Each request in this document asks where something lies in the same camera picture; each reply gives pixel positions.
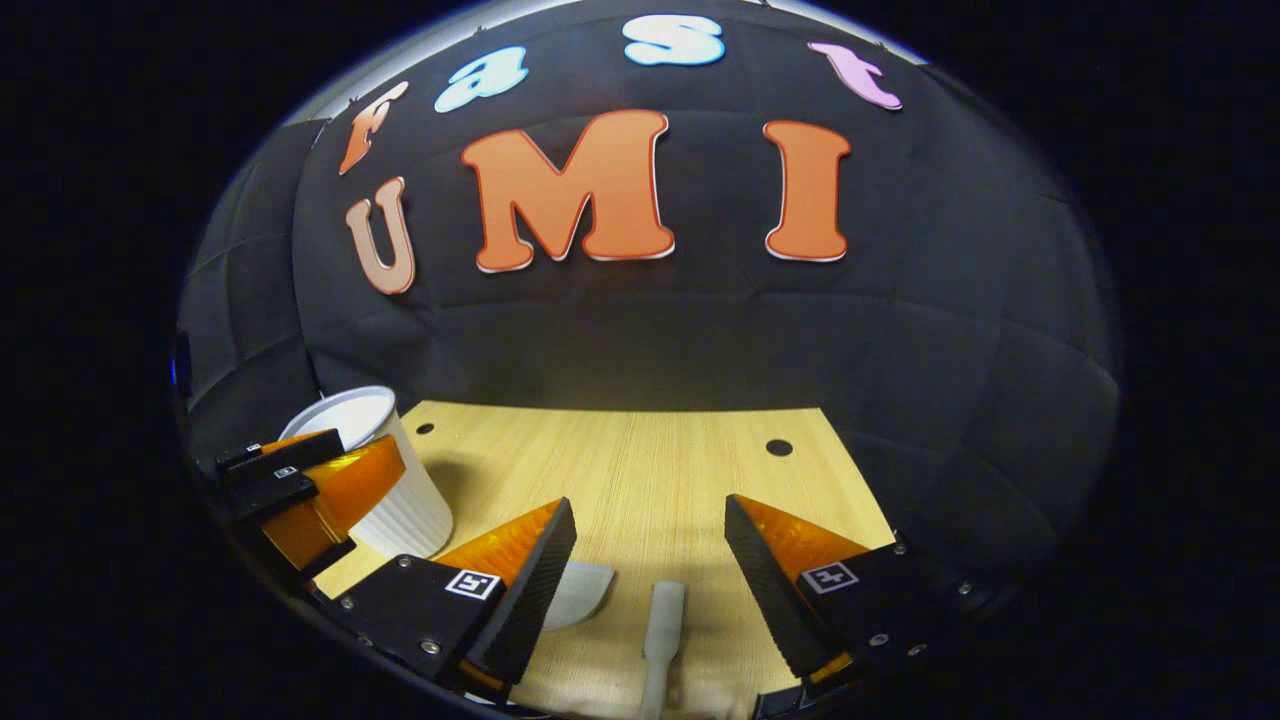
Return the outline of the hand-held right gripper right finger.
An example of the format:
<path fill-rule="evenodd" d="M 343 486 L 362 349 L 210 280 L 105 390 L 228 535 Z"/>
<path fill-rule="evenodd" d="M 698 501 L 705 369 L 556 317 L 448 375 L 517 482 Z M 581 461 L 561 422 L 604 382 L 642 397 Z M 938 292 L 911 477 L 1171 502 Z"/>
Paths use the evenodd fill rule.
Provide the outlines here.
<path fill-rule="evenodd" d="M 891 541 L 877 548 L 745 495 L 724 538 L 771 639 L 801 687 L 826 696 L 970 644 L 993 588 Z"/>

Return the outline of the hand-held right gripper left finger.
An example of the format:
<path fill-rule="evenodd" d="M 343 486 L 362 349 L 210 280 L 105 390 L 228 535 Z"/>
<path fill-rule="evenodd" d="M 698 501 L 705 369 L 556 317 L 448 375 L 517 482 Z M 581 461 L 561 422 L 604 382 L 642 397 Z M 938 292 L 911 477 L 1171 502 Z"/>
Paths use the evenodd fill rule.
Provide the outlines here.
<path fill-rule="evenodd" d="M 402 553 L 335 596 L 360 644 L 494 703 L 524 679 L 577 538 L 561 497 L 438 559 Z"/>

